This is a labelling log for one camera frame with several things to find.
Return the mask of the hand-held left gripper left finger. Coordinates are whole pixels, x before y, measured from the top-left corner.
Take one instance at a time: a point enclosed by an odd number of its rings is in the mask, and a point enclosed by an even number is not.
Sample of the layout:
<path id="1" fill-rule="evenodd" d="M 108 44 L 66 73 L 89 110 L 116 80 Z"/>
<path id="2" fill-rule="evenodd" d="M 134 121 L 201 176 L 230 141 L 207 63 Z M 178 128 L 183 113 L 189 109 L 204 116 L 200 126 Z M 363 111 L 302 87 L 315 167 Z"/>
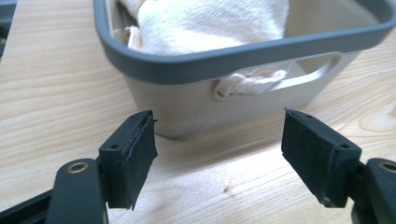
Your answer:
<path id="1" fill-rule="evenodd" d="M 100 146 L 99 162 L 106 176 L 109 208 L 134 210 L 150 166 L 158 156 L 154 124 L 151 110 L 136 113 Z"/>

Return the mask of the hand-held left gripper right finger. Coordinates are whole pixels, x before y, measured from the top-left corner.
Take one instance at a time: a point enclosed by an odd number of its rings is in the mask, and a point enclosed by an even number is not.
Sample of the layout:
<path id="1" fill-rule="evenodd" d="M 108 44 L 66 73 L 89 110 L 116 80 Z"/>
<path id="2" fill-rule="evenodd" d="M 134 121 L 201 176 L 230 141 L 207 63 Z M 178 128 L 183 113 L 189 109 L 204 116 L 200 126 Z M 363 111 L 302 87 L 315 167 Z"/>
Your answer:
<path id="1" fill-rule="evenodd" d="M 344 207 L 347 173 L 359 164 L 361 149 L 315 117 L 285 109 L 283 157 L 325 207 Z"/>

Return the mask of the white basket with grey rim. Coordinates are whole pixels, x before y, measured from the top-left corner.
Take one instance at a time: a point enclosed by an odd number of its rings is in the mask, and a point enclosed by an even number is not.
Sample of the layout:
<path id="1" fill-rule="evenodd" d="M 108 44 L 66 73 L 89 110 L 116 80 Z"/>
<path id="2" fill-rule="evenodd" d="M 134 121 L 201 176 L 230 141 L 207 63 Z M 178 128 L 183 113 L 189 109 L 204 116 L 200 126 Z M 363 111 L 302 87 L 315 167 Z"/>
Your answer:
<path id="1" fill-rule="evenodd" d="M 289 0 L 284 37 L 176 56 L 128 49 L 135 25 L 118 0 L 93 0 L 105 54 L 158 134 L 178 137 L 305 105 L 396 27 L 395 0 Z"/>

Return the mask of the white fluffy towel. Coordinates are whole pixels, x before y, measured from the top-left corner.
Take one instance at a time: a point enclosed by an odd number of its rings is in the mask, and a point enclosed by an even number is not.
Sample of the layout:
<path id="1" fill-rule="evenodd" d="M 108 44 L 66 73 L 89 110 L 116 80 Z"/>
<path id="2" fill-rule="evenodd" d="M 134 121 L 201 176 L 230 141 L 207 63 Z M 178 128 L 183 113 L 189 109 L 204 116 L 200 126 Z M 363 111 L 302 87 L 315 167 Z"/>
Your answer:
<path id="1" fill-rule="evenodd" d="M 128 49 L 176 56 L 278 40 L 289 0 L 118 0 L 135 25 L 112 31 Z"/>

